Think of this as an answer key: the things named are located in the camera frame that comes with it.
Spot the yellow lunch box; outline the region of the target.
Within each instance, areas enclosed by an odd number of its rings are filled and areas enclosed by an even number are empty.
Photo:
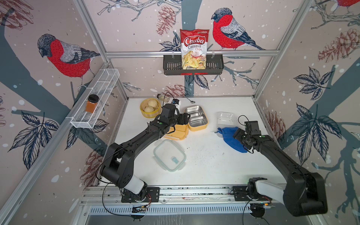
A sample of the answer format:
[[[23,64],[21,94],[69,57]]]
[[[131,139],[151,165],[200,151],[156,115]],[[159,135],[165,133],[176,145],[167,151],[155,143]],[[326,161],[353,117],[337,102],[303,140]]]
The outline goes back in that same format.
[[[204,130],[208,126],[208,118],[201,106],[190,106],[184,109],[190,115],[188,121],[189,130],[192,132]]]

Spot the clear lunch box lid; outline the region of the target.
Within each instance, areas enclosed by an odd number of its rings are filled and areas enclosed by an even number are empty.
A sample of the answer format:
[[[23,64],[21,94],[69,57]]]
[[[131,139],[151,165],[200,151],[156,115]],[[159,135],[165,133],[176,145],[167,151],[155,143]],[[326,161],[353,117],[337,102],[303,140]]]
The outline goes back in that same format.
[[[153,154],[156,163],[169,172],[182,170],[187,159],[182,147],[172,140],[164,140],[154,149]]]

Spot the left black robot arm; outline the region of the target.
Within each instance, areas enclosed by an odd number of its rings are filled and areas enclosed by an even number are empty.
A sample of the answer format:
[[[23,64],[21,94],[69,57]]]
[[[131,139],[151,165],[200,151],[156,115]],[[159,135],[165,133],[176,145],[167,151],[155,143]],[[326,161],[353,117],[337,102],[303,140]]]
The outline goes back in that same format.
[[[189,113],[179,113],[175,105],[165,104],[161,114],[144,131],[126,142],[114,142],[108,147],[103,163],[98,168],[100,175],[119,189],[132,193],[134,199],[143,200],[147,195],[147,184],[134,175],[136,157],[150,144],[170,134],[170,128],[187,125],[190,118]]]

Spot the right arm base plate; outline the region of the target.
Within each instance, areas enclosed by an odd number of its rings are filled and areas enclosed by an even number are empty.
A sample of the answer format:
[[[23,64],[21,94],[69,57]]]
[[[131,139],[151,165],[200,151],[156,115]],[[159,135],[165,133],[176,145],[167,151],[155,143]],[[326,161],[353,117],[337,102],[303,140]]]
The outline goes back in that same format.
[[[253,201],[265,201],[265,202],[271,202],[272,199],[266,196],[258,196],[258,197],[251,197],[248,193],[247,186],[241,185],[241,186],[233,186],[232,190],[230,191],[230,194],[234,196],[234,200],[236,202],[245,202],[252,199]]]

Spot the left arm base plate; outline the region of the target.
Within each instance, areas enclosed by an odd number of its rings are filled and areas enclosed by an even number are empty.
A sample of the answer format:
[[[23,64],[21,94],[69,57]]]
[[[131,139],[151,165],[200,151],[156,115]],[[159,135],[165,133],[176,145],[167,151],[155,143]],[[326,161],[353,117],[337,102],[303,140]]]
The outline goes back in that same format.
[[[123,188],[121,195],[122,203],[157,203],[159,201],[160,188],[159,187],[146,187],[143,188],[139,194]]]

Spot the clear plastic lunch box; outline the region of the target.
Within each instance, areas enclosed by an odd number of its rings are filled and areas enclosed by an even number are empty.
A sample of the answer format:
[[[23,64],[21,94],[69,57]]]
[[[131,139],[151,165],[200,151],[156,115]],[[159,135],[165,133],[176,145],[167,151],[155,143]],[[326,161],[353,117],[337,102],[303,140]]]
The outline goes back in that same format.
[[[237,126],[235,115],[230,112],[217,112],[217,128],[234,128]]]

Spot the yellow lunch box lid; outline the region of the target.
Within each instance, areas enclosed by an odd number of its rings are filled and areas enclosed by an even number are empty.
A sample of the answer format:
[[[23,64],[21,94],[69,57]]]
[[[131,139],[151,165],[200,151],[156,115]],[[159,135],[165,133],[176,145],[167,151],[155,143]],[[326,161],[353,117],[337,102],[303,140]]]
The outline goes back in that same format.
[[[175,128],[170,127],[170,130],[167,134],[164,135],[164,138],[175,140],[175,141],[182,141],[188,135],[189,129],[188,125],[175,125]]]

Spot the blue cleaning cloth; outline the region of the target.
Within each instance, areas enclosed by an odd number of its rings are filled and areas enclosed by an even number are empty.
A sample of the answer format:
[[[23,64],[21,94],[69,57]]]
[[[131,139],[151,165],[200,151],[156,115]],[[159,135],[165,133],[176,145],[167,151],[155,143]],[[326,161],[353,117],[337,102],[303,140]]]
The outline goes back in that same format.
[[[220,134],[225,141],[227,145],[229,145],[234,150],[241,152],[241,153],[247,153],[247,151],[244,149],[243,145],[240,141],[236,140],[233,135],[238,130],[238,127],[224,127],[224,128],[218,128],[217,132]]]

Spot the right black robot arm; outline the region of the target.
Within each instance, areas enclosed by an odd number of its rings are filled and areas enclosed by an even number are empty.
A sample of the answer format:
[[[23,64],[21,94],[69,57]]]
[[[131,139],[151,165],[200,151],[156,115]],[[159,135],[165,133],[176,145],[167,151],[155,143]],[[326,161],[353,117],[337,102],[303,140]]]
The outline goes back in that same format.
[[[295,217],[327,213],[324,178],[292,160],[269,135],[262,135],[257,121],[245,122],[245,129],[238,128],[233,137],[246,150],[264,155],[286,180],[285,184],[275,184],[261,177],[249,179],[247,194],[251,199],[274,199]]]

